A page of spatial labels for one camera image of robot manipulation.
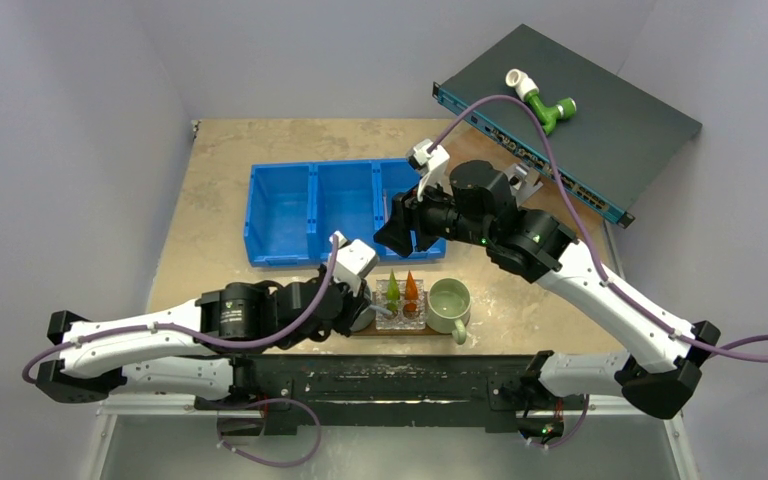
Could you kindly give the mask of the grey ceramic mug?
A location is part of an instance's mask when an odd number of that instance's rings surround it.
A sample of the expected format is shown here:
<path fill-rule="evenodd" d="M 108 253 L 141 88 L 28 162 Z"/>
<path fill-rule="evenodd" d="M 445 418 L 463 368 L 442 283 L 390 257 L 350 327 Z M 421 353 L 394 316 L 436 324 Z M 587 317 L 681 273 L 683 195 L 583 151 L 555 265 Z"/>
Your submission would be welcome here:
<path fill-rule="evenodd" d="M 363 292 L 363 299 L 365 301 L 364 307 L 359 311 L 358 316 L 352 323 L 350 330 L 355 333 L 362 331 L 369 327 L 372 321 L 376 317 L 376 312 L 372 308 L 373 300 L 372 293 L 368 286 L 365 287 Z"/>

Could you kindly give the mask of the orange toothpaste tube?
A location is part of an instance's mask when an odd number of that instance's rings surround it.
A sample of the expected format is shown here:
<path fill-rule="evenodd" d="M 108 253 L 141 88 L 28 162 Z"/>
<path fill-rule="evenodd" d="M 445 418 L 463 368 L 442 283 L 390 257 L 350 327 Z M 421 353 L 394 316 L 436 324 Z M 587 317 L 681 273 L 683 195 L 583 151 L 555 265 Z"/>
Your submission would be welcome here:
<path fill-rule="evenodd" d="M 412 317 L 417 314 L 419 302 L 419 289 L 416 281 L 409 271 L 405 280 L 403 313 Z"/>

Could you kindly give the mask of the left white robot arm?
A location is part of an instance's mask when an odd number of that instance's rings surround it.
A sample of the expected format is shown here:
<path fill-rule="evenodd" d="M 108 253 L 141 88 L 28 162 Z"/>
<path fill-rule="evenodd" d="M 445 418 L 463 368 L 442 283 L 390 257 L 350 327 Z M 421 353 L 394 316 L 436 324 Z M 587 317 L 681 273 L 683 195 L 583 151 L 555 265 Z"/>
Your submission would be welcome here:
<path fill-rule="evenodd" d="M 47 331 L 52 347 L 23 367 L 22 378 L 58 403 L 91 403 L 135 381 L 127 366 L 287 350 L 334 333 L 348 337 L 371 304 L 368 273 L 321 265 L 304 282 L 232 282 L 166 310 L 105 322 L 57 311 Z"/>

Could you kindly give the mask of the brown oval wooden tray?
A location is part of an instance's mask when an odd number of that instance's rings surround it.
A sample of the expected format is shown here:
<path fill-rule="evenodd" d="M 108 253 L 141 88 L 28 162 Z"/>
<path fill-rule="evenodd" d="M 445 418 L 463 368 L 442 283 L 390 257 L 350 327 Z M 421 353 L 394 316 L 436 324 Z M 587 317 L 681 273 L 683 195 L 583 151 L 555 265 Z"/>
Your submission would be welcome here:
<path fill-rule="evenodd" d="M 428 326 L 422 329 L 379 329 L 376 323 L 371 323 L 366 328 L 352 332 L 353 336 L 396 336 L 396 337 L 415 337 L 415 336 L 444 336 L 444 333 L 438 332 Z"/>

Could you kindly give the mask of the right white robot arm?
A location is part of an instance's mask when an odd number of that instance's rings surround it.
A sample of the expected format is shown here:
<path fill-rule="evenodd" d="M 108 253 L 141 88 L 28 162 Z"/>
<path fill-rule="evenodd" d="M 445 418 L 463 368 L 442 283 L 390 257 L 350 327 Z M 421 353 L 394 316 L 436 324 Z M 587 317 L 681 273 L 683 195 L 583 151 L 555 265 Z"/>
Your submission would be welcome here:
<path fill-rule="evenodd" d="M 659 309 L 623 279 L 598 275 L 601 262 L 574 231 L 540 209 L 519 206 L 509 177 L 484 160 L 457 166 L 451 190 L 417 185 L 397 193 L 375 242 L 401 257 L 440 239 L 482 246 L 501 270 L 563 298 L 623 347 L 611 354 L 541 352 L 521 378 L 524 399 L 536 407 L 571 395 L 622 397 L 641 412 L 669 420 L 685 406 L 709 355 L 670 335 L 614 292 L 658 314 L 678 334 L 713 346 L 720 331 Z"/>

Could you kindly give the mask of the green toothpaste tube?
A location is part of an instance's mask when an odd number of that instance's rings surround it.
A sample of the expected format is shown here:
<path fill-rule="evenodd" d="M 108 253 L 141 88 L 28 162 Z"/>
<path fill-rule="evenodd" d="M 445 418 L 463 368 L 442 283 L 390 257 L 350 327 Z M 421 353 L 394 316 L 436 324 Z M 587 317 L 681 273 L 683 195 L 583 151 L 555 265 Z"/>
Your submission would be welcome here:
<path fill-rule="evenodd" d="M 396 315 L 400 307 L 401 292 L 393 270 L 390 271 L 385 297 L 387 310 L 392 315 Z"/>

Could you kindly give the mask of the clear acrylic holder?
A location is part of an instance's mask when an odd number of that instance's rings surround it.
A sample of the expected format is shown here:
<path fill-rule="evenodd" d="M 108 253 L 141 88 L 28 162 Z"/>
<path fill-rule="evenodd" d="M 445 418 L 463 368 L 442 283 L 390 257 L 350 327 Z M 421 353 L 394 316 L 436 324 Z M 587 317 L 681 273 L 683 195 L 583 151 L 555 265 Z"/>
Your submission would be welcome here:
<path fill-rule="evenodd" d="M 403 313 L 405 280 L 398 280 L 401 301 L 398 313 L 396 315 L 385 316 L 376 312 L 375 323 L 379 329 L 422 329 L 426 326 L 427 318 L 427 295 L 424 287 L 424 281 L 415 280 L 419 289 L 418 311 L 415 316 L 409 317 Z M 386 290 L 388 280 L 380 279 L 376 281 L 373 290 L 373 300 L 375 305 L 386 307 Z"/>

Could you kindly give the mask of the blue plastic bin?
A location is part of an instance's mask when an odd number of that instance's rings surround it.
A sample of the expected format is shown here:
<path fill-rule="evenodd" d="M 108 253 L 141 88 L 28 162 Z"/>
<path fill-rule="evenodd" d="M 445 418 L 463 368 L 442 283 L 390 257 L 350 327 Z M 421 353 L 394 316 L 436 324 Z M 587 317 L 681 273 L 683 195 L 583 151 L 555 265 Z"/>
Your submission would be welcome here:
<path fill-rule="evenodd" d="M 419 177 L 400 158 L 257 164 L 251 168 L 243 239 L 249 263 L 283 268 L 316 265 L 330 252 L 330 235 L 373 247 L 386 263 L 433 262 L 446 255 L 439 240 L 407 258 L 373 240 L 382 221 L 382 189 L 388 207 Z"/>

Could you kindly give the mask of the pale green ceramic mug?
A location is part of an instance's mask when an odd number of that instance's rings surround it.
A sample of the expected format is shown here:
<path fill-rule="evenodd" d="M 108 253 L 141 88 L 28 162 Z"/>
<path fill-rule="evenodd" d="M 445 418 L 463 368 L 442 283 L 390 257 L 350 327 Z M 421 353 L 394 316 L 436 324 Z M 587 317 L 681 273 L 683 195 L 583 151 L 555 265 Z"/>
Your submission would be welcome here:
<path fill-rule="evenodd" d="M 454 278 L 436 281 L 427 295 L 426 325 L 435 332 L 450 335 L 457 345 L 468 337 L 471 319 L 471 295 L 464 283 Z"/>

